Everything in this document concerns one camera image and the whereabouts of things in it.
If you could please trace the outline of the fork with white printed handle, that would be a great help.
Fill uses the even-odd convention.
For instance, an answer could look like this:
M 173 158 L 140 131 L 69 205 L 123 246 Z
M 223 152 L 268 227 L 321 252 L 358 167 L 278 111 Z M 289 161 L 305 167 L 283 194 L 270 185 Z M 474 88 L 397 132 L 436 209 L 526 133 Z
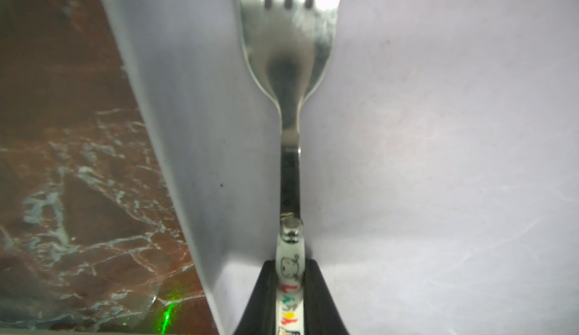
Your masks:
M 311 258 L 300 208 L 299 116 L 324 78 L 340 0 L 236 1 L 248 69 L 280 117 L 276 334 L 305 334 L 303 282 Z

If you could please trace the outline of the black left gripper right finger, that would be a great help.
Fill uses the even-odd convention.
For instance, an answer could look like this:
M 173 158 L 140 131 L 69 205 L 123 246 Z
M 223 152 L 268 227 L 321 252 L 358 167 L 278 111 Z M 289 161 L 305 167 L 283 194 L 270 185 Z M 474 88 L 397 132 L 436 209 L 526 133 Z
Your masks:
M 321 268 L 307 259 L 304 274 L 305 335 L 349 335 Z

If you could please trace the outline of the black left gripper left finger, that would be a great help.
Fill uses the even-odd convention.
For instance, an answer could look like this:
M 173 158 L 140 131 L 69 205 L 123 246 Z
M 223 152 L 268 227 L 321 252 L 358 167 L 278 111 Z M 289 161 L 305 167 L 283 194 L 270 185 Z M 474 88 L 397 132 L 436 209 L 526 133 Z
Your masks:
M 246 309 L 233 335 L 276 334 L 277 273 L 275 262 L 265 261 Z

